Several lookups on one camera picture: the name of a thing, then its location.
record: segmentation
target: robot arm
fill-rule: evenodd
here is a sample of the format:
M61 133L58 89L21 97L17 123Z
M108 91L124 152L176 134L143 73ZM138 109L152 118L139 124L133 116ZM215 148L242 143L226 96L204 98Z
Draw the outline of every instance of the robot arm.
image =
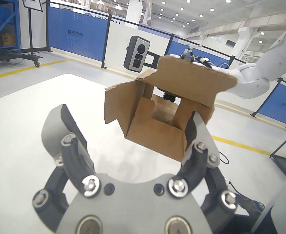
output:
M258 97L270 88L273 81L286 73L286 32L272 45L257 63L246 63L237 69L212 69L235 76L237 86L227 92L244 99Z

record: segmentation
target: cardboard box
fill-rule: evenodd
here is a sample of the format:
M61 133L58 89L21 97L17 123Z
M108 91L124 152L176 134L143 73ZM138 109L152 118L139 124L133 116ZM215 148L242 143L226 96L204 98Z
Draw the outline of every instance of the cardboard box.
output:
M0 34L0 37L1 37L1 46L2 47L15 46L16 45L15 34L5 33L5 34Z
M165 56L157 71L149 69L134 81L106 88L105 123L117 119L126 139L181 162L192 112L207 124L216 94L236 84L235 77ZM180 97L180 105L154 95L154 87Z

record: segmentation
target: cardboard flap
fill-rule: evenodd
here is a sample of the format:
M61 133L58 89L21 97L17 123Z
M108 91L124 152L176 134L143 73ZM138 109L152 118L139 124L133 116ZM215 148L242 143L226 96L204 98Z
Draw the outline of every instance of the cardboard flap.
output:
M237 84L237 78L172 56L161 57L157 71L148 70L137 80L210 108L217 93Z
M127 135L136 107L144 93L145 83L132 81L106 88L104 120L108 124L118 120L119 125Z

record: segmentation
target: blue wall panel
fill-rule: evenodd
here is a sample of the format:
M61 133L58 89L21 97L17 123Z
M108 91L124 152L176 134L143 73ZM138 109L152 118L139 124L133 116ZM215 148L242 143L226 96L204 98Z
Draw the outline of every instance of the blue wall panel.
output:
M286 86L280 84L259 113L286 124Z
M169 54L181 55L187 48L189 48L189 46L173 41L169 48L168 55ZM226 59L220 58L218 56L212 55L210 53L207 53L207 52L195 49L195 48L193 48L192 51L194 55L209 58L210 61L217 67L220 67L223 63L227 63L227 64L229 63L229 61Z
M189 46L172 41L170 48L169 48L168 55L170 54L181 55L182 53L184 53L185 49L187 48L189 48Z
M102 61L107 20L49 7L49 45Z

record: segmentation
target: black cable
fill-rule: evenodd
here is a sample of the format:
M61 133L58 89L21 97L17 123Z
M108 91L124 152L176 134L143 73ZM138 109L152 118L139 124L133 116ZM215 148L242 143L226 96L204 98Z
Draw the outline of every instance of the black cable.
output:
M242 193L240 193L240 192L237 191L237 189L234 187L234 185L232 184L231 181L230 181L228 184L231 185L231 186L234 188L234 190L237 192L237 194L240 194L241 196L246 197L246 196L244 196Z
M221 155L223 155L223 156L227 159L227 163L224 162L221 158L220 158L220 161L223 162L223 163L226 164L226 165L230 164L230 160L229 160L223 153L221 153L220 151L219 151L219 153L220 153Z

